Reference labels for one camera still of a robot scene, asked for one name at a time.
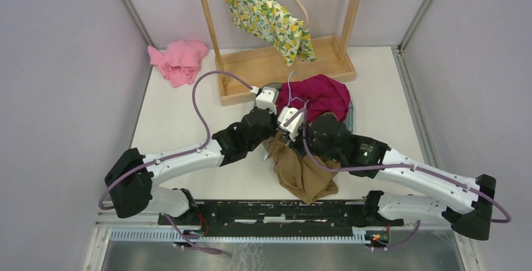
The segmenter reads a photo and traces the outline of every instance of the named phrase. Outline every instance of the wooden post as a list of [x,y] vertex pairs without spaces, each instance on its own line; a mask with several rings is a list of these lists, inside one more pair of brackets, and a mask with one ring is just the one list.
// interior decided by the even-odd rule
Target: wooden post
[[349,0],[349,6],[346,13],[346,19],[344,20],[344,28],[342,29],[342,36],[340,37],[340,44],[338,51],[336,52],[336,58],[338,63],[344,63],[344,59],[349,46],[349,39],[351,38],[351,32],[353,30],[354,19],[356,18],[356,12],[360,0]]
[[205,13],[205,20],[207,20],[207,27],[209,28],[209,35],[211,35],[213,49],[215,50],[216,69],[223,70],[223,63],[221,62],[220,49],[218,47],[218,40],[216,39],[215,27],[213,25],[213,19],[211,18],[211,11],[209,10],[209,3],[207,0],[201,0],[201,5],[203,6],[203,12]]

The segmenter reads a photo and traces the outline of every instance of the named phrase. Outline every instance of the pink cloth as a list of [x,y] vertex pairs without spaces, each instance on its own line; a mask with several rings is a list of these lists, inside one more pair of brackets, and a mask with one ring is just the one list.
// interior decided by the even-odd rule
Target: pink cloth
[[[310,100],[307,108],[307,121],[313,122],[316,118],[326,112],[332,112],[339,121],[343,122],[349,112],[349,95],[348,88],[332,78],[325,75],[316,75],[301,82],[290,82],[292,88],[292,98],[299,97],[302,100]],[[288,85],[284,83],[281,86],[279,97],[277,97],[277,109],[281,111],[288,105]],[[290,107],[301,109],[304,102],[293,100]]]
[[148,46],[150,64],[157,66],[162,77],[170,80],[173,87],[194,83],[201,68],[201,59],[207,52],[207,46],[199,41],[174,41],[168,44],[164,53]]

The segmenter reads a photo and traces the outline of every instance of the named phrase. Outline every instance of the wooden tray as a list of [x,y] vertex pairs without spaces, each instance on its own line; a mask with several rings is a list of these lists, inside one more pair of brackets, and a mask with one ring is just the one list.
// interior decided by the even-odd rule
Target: wooden tray
[[[201,0],[215,51],[216,68],[234,73],[250,85],[257,87],[274,82],[284,83],[292,71],[297,72],[297,76],[292,78],[298,81],[318,74],[326,75],[339,82],[354,80],[356,71],[346,51],[359,3],[360,0],[349,0],[341,37],[332,35],[312,39],[316,54],[314,62],[303,62],[296,58],[292,66],[288,67],[283,56],[271,46],[221,55],[208,2]],[[250,93],[249,89],[228,75],[218,75],[218,86],[221,104],[224,106],[255,99],[255,95]]]

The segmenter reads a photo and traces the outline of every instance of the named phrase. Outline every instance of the maroon cloth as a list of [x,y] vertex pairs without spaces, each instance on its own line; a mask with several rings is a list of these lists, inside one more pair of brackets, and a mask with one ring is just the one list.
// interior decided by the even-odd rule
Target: maroon cloth
[[[343,122],[349,112],[349,101],[351,96],[347,87],[325,75],[316,75],[301,82],[290,82],[292,88],[292,98],[299,97],[302,100],[311,100],[307,104],[307,122],[311,123],[320,115],[332,112],[339,121]],[[288,104],[288,85],[284,83],[282,90],[277,97],[276,105],[278,111]],[[301,109],[304,102],[292,100],[290,107]]]

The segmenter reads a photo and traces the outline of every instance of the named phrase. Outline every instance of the robotic arm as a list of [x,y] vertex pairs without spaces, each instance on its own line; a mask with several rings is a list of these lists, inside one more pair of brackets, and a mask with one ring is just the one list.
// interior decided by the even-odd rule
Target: robotic arm
[[[186,189],[167,189],[159,185],[171,178],[209,167],[221,167],[246,157],[262,141],[283,130],[290,146],[305,156],[304,134],[310,132],[308,147],[314,155],[338,161],[342,167],[364,167],[351,171],[355,176],[398,183],[426,196],[399,196],[370,191],[366,197],[360,226],[383,220],[447,220],[456,232],[477,240],[487,240],[492,204],[473,193],[476,189],[493,198],[496,180],[482,175],[476,179],[453,175],[414,161],[388,145],[359,135],[352,135],[333,115],[323,115],[312,126],[303,124],[297,109],[284,108],[277,115],[278,91],[264,87],[256,90],[255,107],[240,122],[212,135],[206,144],[175,151],[141,155],[136,148],[124,152],[105,177],[119,218],[141,211],[165,213],[184,222],[195,216],[196,203]],[[130,172],[119,183],[119,177]]]

